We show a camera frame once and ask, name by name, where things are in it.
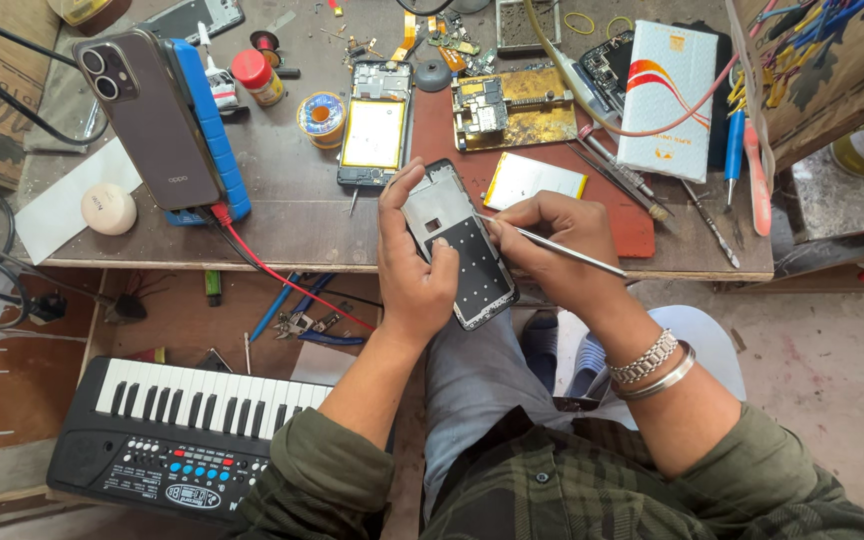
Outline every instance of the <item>red bottle cap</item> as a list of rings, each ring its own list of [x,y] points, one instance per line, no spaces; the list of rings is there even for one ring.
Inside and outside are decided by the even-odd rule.
[[[272,67],[262,53],[248,49],[232,59],[232,76],[247,89],[261,89],[272,79]]]

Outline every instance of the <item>slipper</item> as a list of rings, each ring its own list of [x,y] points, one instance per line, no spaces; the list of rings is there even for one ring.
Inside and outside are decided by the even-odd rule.
[[[551,309],[537,311],[522,330],[522,355],[549,395],[555,391],[558,354],[559,315]]]
[[[590,395],[597,389],[593,388],[593,382],[605,369],[606,351],[593,333],[588,332],[575,352],[575,372],[565,395],[569,398],[594,397]]]

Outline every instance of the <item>musical keyboard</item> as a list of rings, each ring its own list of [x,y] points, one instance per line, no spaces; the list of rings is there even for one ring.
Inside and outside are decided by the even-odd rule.
[[[269,441],[331,386],[97,356],[55,444],[49,487],[227,525]]]

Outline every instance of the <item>wristwatch-style bracelet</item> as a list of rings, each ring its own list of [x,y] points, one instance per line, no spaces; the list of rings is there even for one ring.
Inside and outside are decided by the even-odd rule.
[[[682,377],[685,377],[686,374],[689,373],[689,370],[692,369],[692,366],[695,365],[695,350],[693,350],[689,343],[685,341],[679,340],[678,345],[681,345],[685,354],[682,356],[681,360],[678,361],[678,365],[675,366],[675,369],[666,373],[662,378],[649,384],[645,388],[639,388],[638,390],[623,390],[613,379],[611,382],[611,391],[615,393],[615,397],[626,402],[644,400],[645,398],[655,396],[656,394],[667,390],[668,387],[681,381]]]
[[[635,383],[656,371],[656,368],[662,365],[675,351],[678,344],[679,342],[672,335],[672,330],[666,328],[655,340],[652,347],[646,350],[636,361],[622,367],[608,366],[608,374],[613,380],[623,385]]]

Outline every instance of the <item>man's left hand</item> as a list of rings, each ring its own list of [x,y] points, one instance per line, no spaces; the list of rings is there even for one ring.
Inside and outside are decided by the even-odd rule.
[[[385,316],[382,327],[420,347],[449,322],[459,287],[459,252],[445,240],[432,246],[432,264],[416,252],[402,205],[426,174],[416,157],[402,167],[378,199],[378,280]]]

